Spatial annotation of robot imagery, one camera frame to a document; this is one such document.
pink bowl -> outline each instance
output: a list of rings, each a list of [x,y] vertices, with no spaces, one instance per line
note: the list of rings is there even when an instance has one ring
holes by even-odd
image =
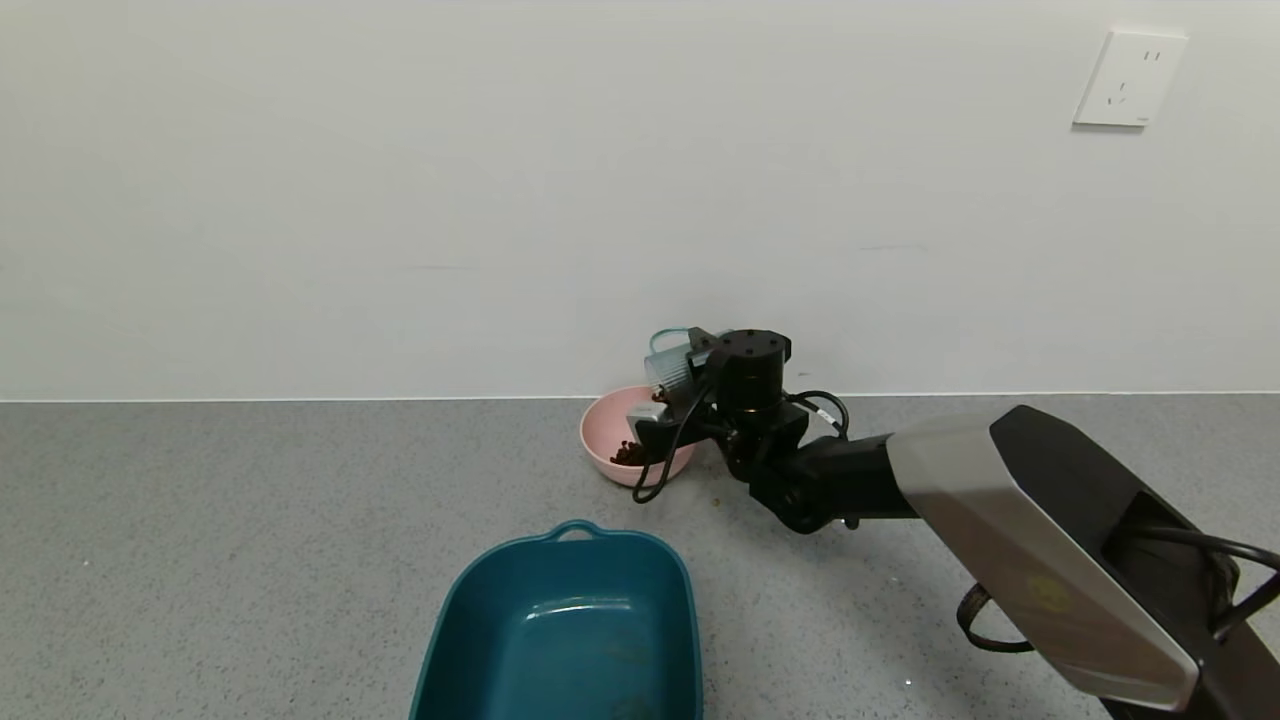
[[[640,402],[649,402],[652,396],[653,389],[649,386],[625,387],[596,400],[582,414],[582,424],[579,425],[579,437],[582,439],[582,447],[586,448],[586,454],[591,457],[595,468],[605,478],[620,486],[636,487],[636,483],[640,482],[641,468],[617,465],[609,462],[609,457],[613,457],[618,452],[622,441],[635,439],[631,436],[631,425],[627,424],[627,411]],[[678,475],[685,469],[685,465],[689,465],[696,447],[696,445],[686,445],[676,451],[676,457],[671,461],[671,475],[668,475],[668,479]],[[666,462],[658,462],[649,468],[649,477],[644,479],[644,487],[658,483],[658,478],[662,477],[663,465]]]

white wall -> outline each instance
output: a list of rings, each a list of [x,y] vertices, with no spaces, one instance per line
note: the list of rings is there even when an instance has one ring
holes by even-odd
[[[1162,117],[1073,132],[1106,31]],[[1280,388],[1280,3],[14,3],[0,397]]]

black cable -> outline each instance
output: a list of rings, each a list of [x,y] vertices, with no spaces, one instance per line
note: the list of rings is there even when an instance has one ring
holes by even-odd
[[[838,397],[831,395],[824,389],[806,389],[804,392],[797,392],[795,395],[788,395],[786,397],[790,402],[795,402],[796,405],[808,407],[814,413],[818,411],[818,406],[813,402],[808,402],[810,397],[820,397],[827,402],[835,405],[836,409],[840,410],[840,424],[836,425],[836,432],[840,433],[840,437],[842,439],[849,439],[849,407],[845,407],[845,402],[842,400],[840,400]]]
[[[1226,609],[1213,620],[1211,629],[1213,632],[1213,639],[1217,642],[1222,642],[1226,635],[1231,633],[1231,630],[1248,620],[1249,616],[1270,605],[1276,597],[1280,597],[1280,555],[1271,552],[1270,550],[1262,550],[1261,547],[1253,547],[1252,544],[1244,544],[1243,542],[1206,536],[1198,530],[1187,530],[1183,528],[1126,525],[1117,528],[1116,533],[1133,538],[1189,544],[1208,552],[1230,555],[1231,557],[1239,557],[1240,560],[1251,560],[1258,565],[1275,570],[1276,574],[1271,575],[1267,582],[1258,585],[1258,589],[1253,591],[1249,597]]]
[[[658,497],[658,493],[662,492],[663,487],[666,487],[667,478],[671,475],[671,464],[676,460],[676,450],[680,448],[680,436],[685,434],[685,425],[689,424],[689,419],[698,411],[698,406],[703,404],[703,400],[710,389],[710,386],[704,387],[701,392],[698,393],[698,397],[694,398],[694,404],[689,406],[689,413],[685,413],[684,419],[680,420],[680,427],[676,428],[676,437],[671,441],[671,450],[667,451],[667,462],[662,466],[662,475],[658,478],[658,484],[653,486],[653,491],[648,495],[640,495],[640,491],[644,488],[644,480],[649,477],[649,466],[652,465],[649,461],[649,451],[648,448],[645,450],[644,469],[640,470],[640,479],[636,480],[635,487],[631,488],[631,500],[644,505],[645,502]]]
[[[978,612],[980,612],[988,602],[991,602],[991,593],[987,592],[987,588],[982,587],[982,583],[975,583],[972,588],[969,588],[969,592],[964,593],[964,598],[960,600],[960,606],[956,607],[956,623],[960,624],[960,630],[964,632],[964,637],[969,638],[969,642],[973,643],[974,647],[988,652],[1030,652],[1036,650],[1032,647],[1032,643],[1027,641],[993,641],[973,632],[974,619],[978,618]]]

speckled gray surface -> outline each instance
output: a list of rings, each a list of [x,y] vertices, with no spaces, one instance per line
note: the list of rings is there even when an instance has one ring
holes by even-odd
[[[876,433],[1012,401],[851,407]],[[1280,397],[1033,404],[1206,530],[1280,547]],[[0,405],[0,715],[402,720],[467,562],[586,518],[685,559],[708,719],[1106,717],[1038,657],[965,643],[970,580],[922,523],[794,536],[710,448],[636,506],[582,459],[584,407]],[[1280,647],[1280,610],[1256,626]]]

teal plastic tub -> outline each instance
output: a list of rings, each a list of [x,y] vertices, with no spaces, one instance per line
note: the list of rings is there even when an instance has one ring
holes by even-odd
[[[454,582],[410,720],[700,720],[701,687],[680,556],[573,520]]]

